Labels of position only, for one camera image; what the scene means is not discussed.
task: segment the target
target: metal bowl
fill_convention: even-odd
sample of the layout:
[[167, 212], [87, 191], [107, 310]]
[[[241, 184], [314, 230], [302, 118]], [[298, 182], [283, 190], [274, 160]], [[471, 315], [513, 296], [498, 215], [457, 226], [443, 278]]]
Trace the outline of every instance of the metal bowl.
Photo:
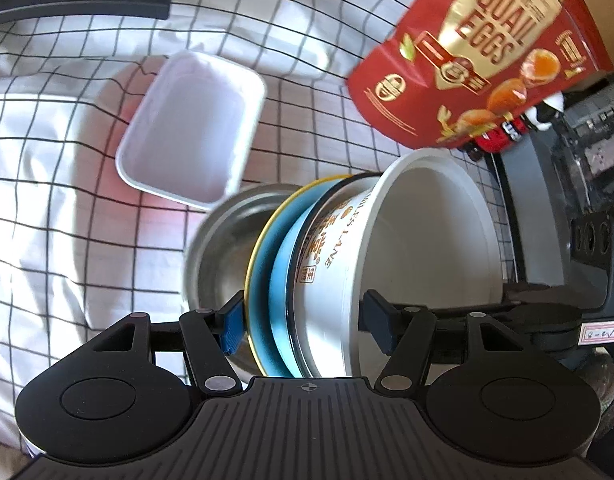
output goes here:
[[[200, 225], [185, 252], [182, 297], [190, 310], [220, 309], [244, 288], [251, 252], [267, 220], [299, 186], [253, 186], [218, 205]], [[241, 381], [262, 375], [243, 339], [229, 362]]]

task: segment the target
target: black appliance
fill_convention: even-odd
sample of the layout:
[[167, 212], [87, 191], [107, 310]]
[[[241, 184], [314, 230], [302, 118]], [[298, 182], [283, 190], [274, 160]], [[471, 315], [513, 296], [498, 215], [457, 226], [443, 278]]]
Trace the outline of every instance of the black appliance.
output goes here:
[[584, 322], [614, 324], [614, 73], [568, 101], [553, 128], [498, 156], [519, 281], [542, 284], [510, 298], [573, 304]]
[[[549, 356], [577, 340], [579, 309], [434, 314], [374, 290], [360, 307], [391, 356], [373, 388], [254, 378], [243, 392], [224, 357], [243, 334], [242, 291], [177, 322], [130, 314], [23, 389], [16, 419], [44, 454], [17, 480], [607, 478], [581, 457], [596, 394]], [[424, 386], [447, 349], [463, 364]], [[191, 385], [155, 366], [156, 351], [183, 352]]]

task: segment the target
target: stacked bowls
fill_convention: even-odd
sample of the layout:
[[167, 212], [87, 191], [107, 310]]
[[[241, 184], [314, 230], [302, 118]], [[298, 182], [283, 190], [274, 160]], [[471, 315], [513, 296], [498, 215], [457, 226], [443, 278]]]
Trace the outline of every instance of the stacked bowls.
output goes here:
[[[375, 288], [392, 303], [431, 309], [495, 303], [499, 254], [478, 187], [440, 150], [417, 150], [383, 174], [312, 182], [277, 206], [251, 251], [251, 355], [267, 376], [373, 383], [388, 357], [359, 331], [362, 294]], [[196, 267], [186, 267], [186, 289], [198, 290]]]

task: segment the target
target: checkered fabric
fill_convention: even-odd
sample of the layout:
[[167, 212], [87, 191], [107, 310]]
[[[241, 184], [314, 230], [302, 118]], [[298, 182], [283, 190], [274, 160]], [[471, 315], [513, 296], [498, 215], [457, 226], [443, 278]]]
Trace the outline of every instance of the checkered fabric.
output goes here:
[[[385, 170], [408, 150], [363, 121], [343, 83], [411, 2], [173, 0], [168, 20], [0, 25], [0, 442], [23, 449], [14, 403], [49, 365], [130, 312], [181, 314], [183, 251], [204, 215], [130, 188], [114, 168], [164, 59], [204, 50], [264, 76], [245, 183]], [[511, 277], [496, 179], [453, 155], [487, 199]], [[185, 380], [179, 355], [157, 360]]]

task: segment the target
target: plastic container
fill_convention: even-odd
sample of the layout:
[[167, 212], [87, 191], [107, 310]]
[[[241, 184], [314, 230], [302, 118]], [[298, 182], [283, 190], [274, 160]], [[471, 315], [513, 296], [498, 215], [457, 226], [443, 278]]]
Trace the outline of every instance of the plastic container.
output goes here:
[[116, 152], [130, 186], [202, 211], [239, 190], [265, 82], [202, 52], [172, 56], [149, 87]]

